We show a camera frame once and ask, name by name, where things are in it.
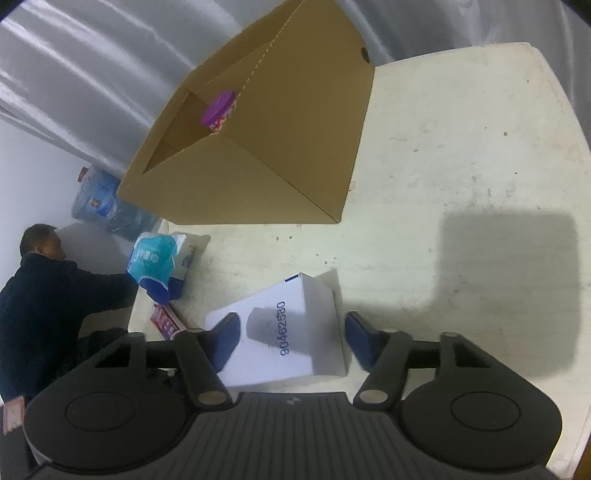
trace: toothpaste box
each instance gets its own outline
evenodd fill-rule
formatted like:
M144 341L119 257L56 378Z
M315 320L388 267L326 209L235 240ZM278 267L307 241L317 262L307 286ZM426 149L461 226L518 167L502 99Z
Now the toothpaste box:
M150 320L167 340L170 340L175 333L187 329L170 306L160 305L159 303L154 303L154 312Z

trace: open cardboard box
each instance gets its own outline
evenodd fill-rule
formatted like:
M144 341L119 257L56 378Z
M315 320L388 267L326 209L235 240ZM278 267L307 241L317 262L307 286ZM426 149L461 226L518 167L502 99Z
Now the open cardboard box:
M333 0L288 0L189 74L118 194L178 225L339 222L373 78ZM200 118L228 89L214 133Z

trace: blue plastic bag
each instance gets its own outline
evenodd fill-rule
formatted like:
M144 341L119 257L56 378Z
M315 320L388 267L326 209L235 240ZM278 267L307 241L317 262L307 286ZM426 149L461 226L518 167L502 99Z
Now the blue plastic bag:
M186 235L142 233L136 240L127 272L150 298L162 305L180 298L194 246Z

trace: purple container lid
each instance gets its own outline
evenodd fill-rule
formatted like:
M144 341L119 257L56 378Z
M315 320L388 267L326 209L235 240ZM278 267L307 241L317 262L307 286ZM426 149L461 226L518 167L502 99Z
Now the purple container lid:
M217 100L213 102L205 113L201 117L201 123L206 127L209 127L212 123L215 122L221 116L224 116L228 108L232 105L234 100L236 99L236 93L232 90L226 90L223 92Z

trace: white box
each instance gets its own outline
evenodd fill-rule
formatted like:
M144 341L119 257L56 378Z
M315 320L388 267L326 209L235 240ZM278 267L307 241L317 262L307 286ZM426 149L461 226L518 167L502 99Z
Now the white box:
M333 292L303 273L210 312L206 329L226 314L241 319L241 338L219 373L227 387L305 375L345 375Z

